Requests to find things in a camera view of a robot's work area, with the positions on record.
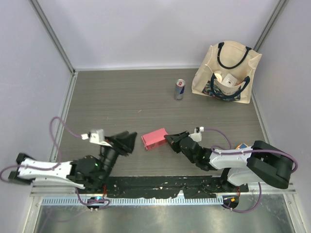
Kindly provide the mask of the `pink paper box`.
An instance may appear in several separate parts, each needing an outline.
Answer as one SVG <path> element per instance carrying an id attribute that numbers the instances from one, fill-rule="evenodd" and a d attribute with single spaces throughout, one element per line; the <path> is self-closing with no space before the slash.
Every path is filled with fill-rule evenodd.
<path id="1" fill-rule="evenodd" d="M 146 150 L 152 150 L 166 144 L 167 140 L 164 137 L 165 135 L 167 135 L 167 132 L 164 128 L 144 134 L 141 137 L 144 148 Z"/>

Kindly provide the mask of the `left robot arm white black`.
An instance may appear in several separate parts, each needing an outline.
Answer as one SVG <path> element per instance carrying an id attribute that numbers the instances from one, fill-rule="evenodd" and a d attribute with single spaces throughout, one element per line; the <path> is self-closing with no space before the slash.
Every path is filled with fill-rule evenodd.
<path id="1" fill-rule="evenodd" d="M 10 172 L 8 181 L 16 184 L 61 184 L 100 193 L 118 157 L 133 153 L 136 137 L 136 132 L 124 131 L 105 136 L 102 129 L 92 130 L 81 135 L 81 138 L 100 146 L 99 156 L 86 155 L 78 160 L 60 163 L 42 162 L 20 153 L 16 159 L 17 168 Z"/>

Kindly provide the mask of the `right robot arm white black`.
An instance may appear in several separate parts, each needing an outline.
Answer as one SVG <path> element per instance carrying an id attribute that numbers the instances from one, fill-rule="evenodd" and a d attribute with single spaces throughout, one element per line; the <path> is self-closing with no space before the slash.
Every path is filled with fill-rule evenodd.
<path id="1" fill-rule="evenodd" d="M 298 169 L 297 160 L 291 155 L 260 140 L 245 148 L 205 148 L 199 144 L 205 130 L 197 127 L 193 133 L 184 131 L 164 137 L 174 152 L 183 153 L 201 170 L 222 170 L 219 185 L 226 192 L 261 182 L 278 189 L 288 188 L 291 175 Z"/>

